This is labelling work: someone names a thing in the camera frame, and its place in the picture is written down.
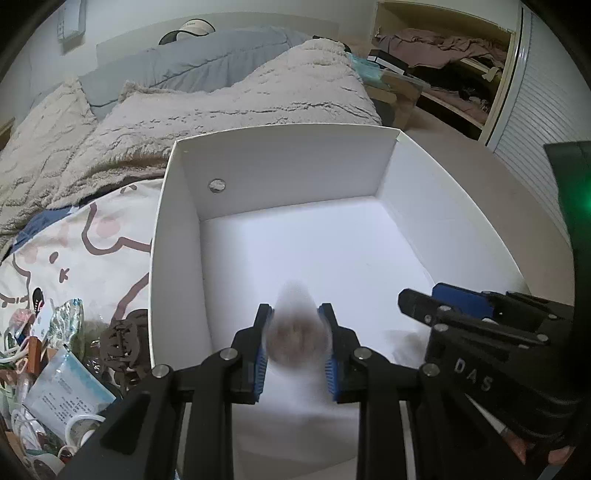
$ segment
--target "cartoon print bed sheet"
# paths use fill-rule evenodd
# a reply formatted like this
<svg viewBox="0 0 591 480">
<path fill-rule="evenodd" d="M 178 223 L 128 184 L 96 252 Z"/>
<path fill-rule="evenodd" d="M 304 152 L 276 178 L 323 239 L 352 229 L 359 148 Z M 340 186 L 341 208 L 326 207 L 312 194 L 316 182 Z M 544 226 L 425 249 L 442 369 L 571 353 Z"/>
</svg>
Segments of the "cartoon print bed sheet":
<svg viewBox="0 0 591 480">
<path fill-rule="evenodd" d="M 150 248 L 163 181 L 115 190 L 50 225 L 0 265 L 0 332 L 33 291 L 55 307 L 82 299 L 85 323 L 148 308 Z"/>
</svg>

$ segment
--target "white box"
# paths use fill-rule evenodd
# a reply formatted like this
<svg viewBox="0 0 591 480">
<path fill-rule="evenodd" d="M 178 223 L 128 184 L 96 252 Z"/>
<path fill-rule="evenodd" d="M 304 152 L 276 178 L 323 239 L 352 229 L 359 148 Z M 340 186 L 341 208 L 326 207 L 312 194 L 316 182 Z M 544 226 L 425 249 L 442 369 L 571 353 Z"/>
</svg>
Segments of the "white box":
<svg viewBox="0 0 591 480">
<path fill-rule="evenodd" d="M 212 193 L 213 179 L 226 189 Z M 400 313 L 402 289 L 527 292 L 482 212 L 400 130 L 273 125 L 177 141 L 152 242 L 152 363 L 184 368 L 229 346 L 290 280 L 332 303 L 362 344 L 415 367 L 429 329 Z M 234 408 L 242 478 L 354 457 L 356 412 L 329 404 L 319 382 L 295 388 L 269 366 L 259 404 Z"/>
</svg>

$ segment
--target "closet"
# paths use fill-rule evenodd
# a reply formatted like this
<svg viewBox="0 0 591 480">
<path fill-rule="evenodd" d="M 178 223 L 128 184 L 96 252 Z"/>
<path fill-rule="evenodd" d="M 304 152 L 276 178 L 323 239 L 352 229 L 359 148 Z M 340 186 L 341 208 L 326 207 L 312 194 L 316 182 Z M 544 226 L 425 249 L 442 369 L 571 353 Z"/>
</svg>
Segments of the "closet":
<svg viewBox="0 0 591 480">
<path fill-rule="evenodd" d="M 512 24 L 509 14 L 509 25 Z M 465 57 L 449 61 L 445 66 L 436 65 L 441 58 L 431 59 L 410 68 L 408 73 L 431 85 L 421 95 L 417 106 L 430 112 L 469 138 L 486 144 L 495 128 L 505 103 L 519 54 L 521 35 L 521 9 L 515 8 L 515 27 L 510 30 L 493 22 L 434 5 L 415 2 L 384 1 L 377 4 L 374 23 L 375 47 L 390 51 L 410 47 L 407 38 L 402 47 L 397 34 L 408 37 L 410 28 L 437 34 L 436 41 L 455 44 L 449 50 L 459 49 L 460 40 L 466 37 L 481 44 L 492 54 Z"/>
</svg>

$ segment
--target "louvered panel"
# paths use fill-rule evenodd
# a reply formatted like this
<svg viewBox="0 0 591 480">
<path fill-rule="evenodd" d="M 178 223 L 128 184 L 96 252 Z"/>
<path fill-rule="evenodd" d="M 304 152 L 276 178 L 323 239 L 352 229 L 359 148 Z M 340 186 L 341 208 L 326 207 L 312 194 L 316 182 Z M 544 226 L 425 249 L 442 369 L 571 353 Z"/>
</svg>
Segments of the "louvered panel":
<svg viewBox="0 0 591 480">
<path fill-rule="evenodd" d="M 591 90 L 558 38 L 535 15 L 523 81 L 495 148 L 568 240 L 546 143 L 591 139 Z"/>
</svg>

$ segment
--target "silver bolt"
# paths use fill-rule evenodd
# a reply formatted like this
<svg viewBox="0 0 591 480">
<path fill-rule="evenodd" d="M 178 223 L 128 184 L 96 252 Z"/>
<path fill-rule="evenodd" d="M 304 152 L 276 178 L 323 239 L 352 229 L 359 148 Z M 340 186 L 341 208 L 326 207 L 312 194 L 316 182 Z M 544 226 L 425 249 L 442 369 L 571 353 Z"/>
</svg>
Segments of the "silver bolt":
<svg viewBox="0 0 591 480">
<path fill-rule="evenodd" d="M 226 182 L 222 179 L 213 179 L 209 182 L 209 190 L 213 193 L 221 193 L 226 190 Z"/>
<path fill-rule="evenodd" d="M 355 358 L 358 358 L 359 360 L 367 360 L 371 356 L 371 350 L 369 348 L 361 346 L 355 349 L 353 355 L 355 356 Z"/>
<path fill-rule="evenodd" d="M 168 375 L 169 372 L 170 372 L 170 367 L 168 365 L 164 365 L 164 364 L 156 365 L 152 369 L 152 375 L 155 376 L 156 378 L 166 377 L 166 375 Z"/>
<path fill-rule="evenodd" d="M 238 350 L 232 347 L 225 348 L 220 352 L 220 356 L 224 360 L 234 360 L 238 356 Z"/>
<path fill-rule="evenodd" d="M 439 367 L 436 364 L 424 364 L 423 373 L 428 377 L 436 377 L 439 375 Z"/>
</svg>

